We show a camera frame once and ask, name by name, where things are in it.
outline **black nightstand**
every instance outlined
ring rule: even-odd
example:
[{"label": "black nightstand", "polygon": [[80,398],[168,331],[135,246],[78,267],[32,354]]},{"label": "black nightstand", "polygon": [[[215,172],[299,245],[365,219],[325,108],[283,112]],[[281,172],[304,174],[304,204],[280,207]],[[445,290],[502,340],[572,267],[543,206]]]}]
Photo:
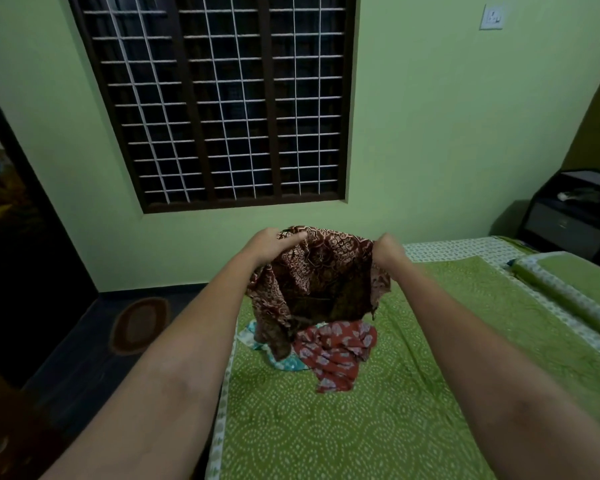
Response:
[{"label": "black nightstand", "polygon": [[534,195],[516,236],[542,251],[564,250],[600,266],[600,171],[560,171]]}]

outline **window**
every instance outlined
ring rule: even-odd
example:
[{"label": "window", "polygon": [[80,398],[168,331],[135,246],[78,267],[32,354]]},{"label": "window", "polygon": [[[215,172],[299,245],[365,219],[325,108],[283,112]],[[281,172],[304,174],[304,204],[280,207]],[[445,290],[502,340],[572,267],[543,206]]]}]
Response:
[{"label": "window", "polygon": [[70,0],[145,212],[344,197],[355,0]]}]

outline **person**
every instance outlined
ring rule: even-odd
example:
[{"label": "person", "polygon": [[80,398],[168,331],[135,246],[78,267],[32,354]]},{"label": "person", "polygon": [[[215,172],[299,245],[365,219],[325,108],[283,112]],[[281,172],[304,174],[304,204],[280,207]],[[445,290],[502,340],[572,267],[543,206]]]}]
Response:
[{"label": "person", "polygon": [[[214,420],[252,272],[306,238],[256,235],[147,349],[44,479],[180,479]],[[600,479],[600,427],[517,348],[451,298],[384,234],[398,282],[485,459],[501,479]]]}]

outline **green pillow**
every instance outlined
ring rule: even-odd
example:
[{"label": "green pillow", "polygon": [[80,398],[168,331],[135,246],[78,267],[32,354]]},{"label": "green pillow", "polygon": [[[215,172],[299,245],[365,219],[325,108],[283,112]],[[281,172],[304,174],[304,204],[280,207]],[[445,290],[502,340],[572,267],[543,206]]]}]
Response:
[{"label": "green pillow", "polygon": [[556,251],[516,259],[511,270],[600,333],[600,266]]}]

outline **finger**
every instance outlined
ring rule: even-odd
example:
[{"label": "finger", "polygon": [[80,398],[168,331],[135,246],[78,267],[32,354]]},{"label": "finger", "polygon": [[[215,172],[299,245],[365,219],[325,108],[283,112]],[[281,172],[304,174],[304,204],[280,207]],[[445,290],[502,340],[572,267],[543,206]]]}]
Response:
[{"label": "finger", "polygon": [[306,239],[306,236],[306,232],[299,232],[297,234],[290,235],[289,237],[286,237],[284,239],[280,239],[280,249],[282,251],[288,250],[289,248],[292,248],[303,242]]}]

